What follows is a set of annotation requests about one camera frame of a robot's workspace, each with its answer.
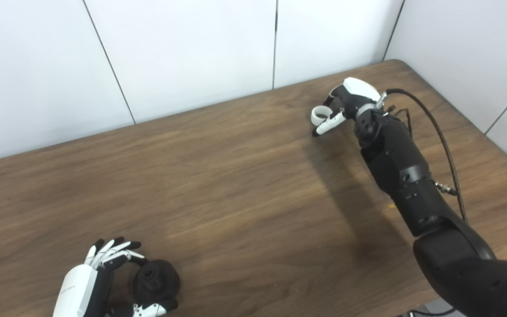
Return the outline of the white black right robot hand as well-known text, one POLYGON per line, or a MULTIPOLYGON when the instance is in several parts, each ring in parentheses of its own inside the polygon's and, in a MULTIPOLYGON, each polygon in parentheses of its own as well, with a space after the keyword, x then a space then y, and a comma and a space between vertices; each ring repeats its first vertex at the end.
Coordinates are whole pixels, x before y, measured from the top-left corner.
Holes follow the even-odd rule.
POLYGON ((336 128, 346 120, 356 120, 369 110, 382 110, 386 93, 380 94, 374 86, 354 77, 344 79, 333 88, 322 104, 311 112, 315 126, 312 136, 318 137, 336 128))

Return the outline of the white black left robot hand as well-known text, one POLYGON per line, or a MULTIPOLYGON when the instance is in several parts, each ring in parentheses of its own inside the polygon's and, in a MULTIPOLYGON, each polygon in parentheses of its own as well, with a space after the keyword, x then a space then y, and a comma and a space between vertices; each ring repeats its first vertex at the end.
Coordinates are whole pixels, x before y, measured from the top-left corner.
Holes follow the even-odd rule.
POLYGON ((64 277, 55 303, 55 317, 160 317, 178 308, 181 279, 166 260, 149 260, 137 253, 138 241, 116 237, 99 239, 88 250, 84 261, 64 277), (108 303, 114 274, 131 262, 139 269, 133 277, 133 301, 120 306, 108 303))

